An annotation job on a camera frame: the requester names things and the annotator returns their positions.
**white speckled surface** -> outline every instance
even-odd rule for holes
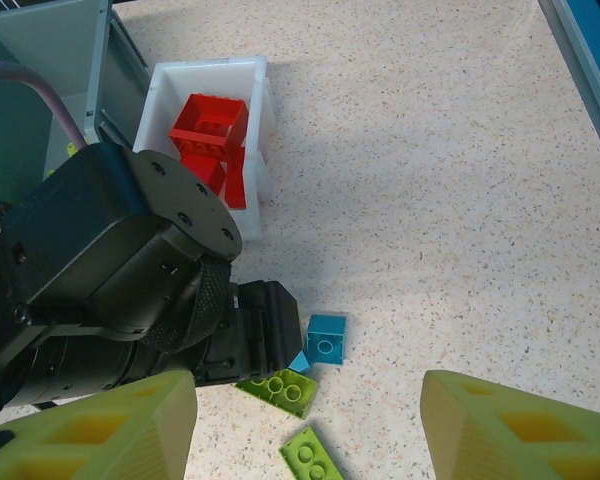
[[[291,478],[277,449],[306,425],[346,478],[433,478],[431,368],[600,411],[600,145],[534,0],[118,12],[150,64],[269,58],[276,195],[235,273],[350,312],[305,422],[198,390],[187,478]]]

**white bin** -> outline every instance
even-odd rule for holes
[[[244,184],[247,208],[229,209],[243,240],[262,237],[259,199],[271,198],[266,144],[275,130],[273,104],[263,56],[159,63],[153,72],[134,151],[155,150],[179,158],[169,138],[192,93],[242,99],[249,109],[245,137]]]

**lego stud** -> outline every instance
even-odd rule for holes
[[[301,463],[311,463],[313,460],[313,450],[307,445],[303,445],[298,449],[298,460]]]
[[[327,340],[321,340],[318,343],[318,351],[320,353],[323,353],[325,355],[333,352],[333,343],[327,341]]]
[[[287,401],[294,403],[297,402],[298,400],[300,400],[300,397],[302,396],[302,391],[300,390],[300,387],[298,387],[297,385],[289,385],[287,388],[284,389],[284,398],[287,399]]]
[[[269,393],[276,395],[284,388],[284,382],[279,377],[271,377],[267,383],[267,390]]]
[[[313,465],[309,469],[309,478],[311,480],[322,480],[324,478],[324,468],[320,465]]]

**blue lego brick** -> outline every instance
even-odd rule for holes
[[[346,317],[312,315],[307,329],[307,356],[311,363],[342,365]]]
[[[291,362],[289,368],[294,372],[304,373],[311,369],[311,364],[309,364],[309,360],[307,359],[307,356],[304,354],[304,352],[300,350],[300,353],[298,353],[293,362]]]

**purple cable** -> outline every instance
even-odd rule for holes
[[[13,62],[0,62],[0,81],[5,80],[24,83],[33,88],[58,119],[60,126],[75,147],[81,150],[87,146],[87,142],[82,136],[82,132],[80,132],[76,122],[73,121],[69,110],[67,110],[67,107],[62,103],[62,100],[58,97],[58,94],[53,90],[49,82],[24,65]]]

